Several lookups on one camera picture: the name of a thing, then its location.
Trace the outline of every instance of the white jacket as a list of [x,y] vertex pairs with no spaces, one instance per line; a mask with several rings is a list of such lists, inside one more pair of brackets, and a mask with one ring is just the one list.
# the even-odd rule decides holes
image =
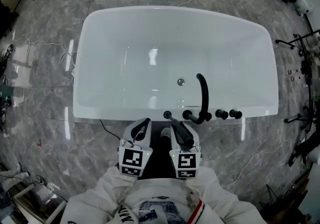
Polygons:
[[95,189],[70,198],[61,224],[265,224],[257,209],[225,191],[210,168],[188,180],[139,180],[111,167]]

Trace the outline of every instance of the red stripe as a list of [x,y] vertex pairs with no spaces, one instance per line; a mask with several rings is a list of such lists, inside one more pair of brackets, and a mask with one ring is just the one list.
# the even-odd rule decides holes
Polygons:
[[189,220],[188,220],[188,222],[186,224],[191,224],[194,221],[195,217],[198,214],[199,209],[201,208],[201,205],[202,205],[202,201],[199,199],[198,205],[196,206],[195,210],[191,214],[191,217],[189,218]]

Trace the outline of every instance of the black cable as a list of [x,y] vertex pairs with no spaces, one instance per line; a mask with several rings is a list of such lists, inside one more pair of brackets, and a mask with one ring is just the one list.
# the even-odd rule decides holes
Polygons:
[[[295,36],[294,36],[294,39],[298,39],[299,37],[300,37],[300,35],[295,35]],[[302,49],[302,45],[301,45],[301,43],[300,43],[299,41],[295,41],[294,43],[295,43],[295,46],[296,46],[299,50],[303,50],[303,49]]]
[[8,80],[7,80],[7,77],[5,75],[3,75],[3,77],[2,77],[1,84],[4,84],[6,86],[8,85]]
[[100,120],[100,122],[101,122],[101,124],[102,124],[103,129],[105,129],[108,133],[112,134],[113,136],[116,136],[119,140],[121,140],[118,135],[115,135],[115,134],[113,134],[112,132],[108,131],[108,130],[105,128],[104,124],[102,123],[102,120],[101,120],[101,119],[99,119],[99,120]]
[[45,180],[45,178],[44,177],[42,177],[41,175],[36,175],[35,177],[38,179],[37,181],[34,181],[34,182],[28,182],[27,180],[25,180],[25,179],[21,179],[21,178],[19,178],[19,177],[16,177],[16,176],[12,176],[12,177],[9,177],[9,176],[5,176],[5,175],[1,175],[0,174],[0,176],[1,177],[5,177],[5,178],[10,178],[10,179],[13,179],[13,178],[17,178],[17,179],[19,179],[19,180],[22,180],[22,181],[24,181],[24,182],[26,182],[26,183],[28,183],[29,185],[31,185],[31,184],[39,184],[39,185],[42,185],[42,186],[45,186],[48,190],[50,190],[51,192],[53,192],[54,194],[56,194],[57,196],[59,196],[59,197],[61,197],[63,200],[65,200],[66,202],[68,202],[64,197],[62,197],[62,196],[60,196],[58,193],[56,193],[56,192],[54,192],[52,189],[50,189],[49,188],[49,186],[48,186],[48,183],[47,183],[47,181]]

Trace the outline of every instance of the drain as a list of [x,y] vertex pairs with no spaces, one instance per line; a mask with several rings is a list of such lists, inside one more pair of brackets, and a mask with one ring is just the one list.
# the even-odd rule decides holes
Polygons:
[[183,86],[185,84],[185,80],[183,78],[180,78],[176,82],[179,86]]

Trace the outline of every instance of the bathtub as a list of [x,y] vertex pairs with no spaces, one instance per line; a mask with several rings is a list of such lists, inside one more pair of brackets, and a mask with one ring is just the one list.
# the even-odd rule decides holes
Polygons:
[[243,118],[278,113],[272,41],[261,25],[185,7],[132,6],[98,10],[84,21],[74,73],[73,112],[79,118],[178,120],[202,104]]

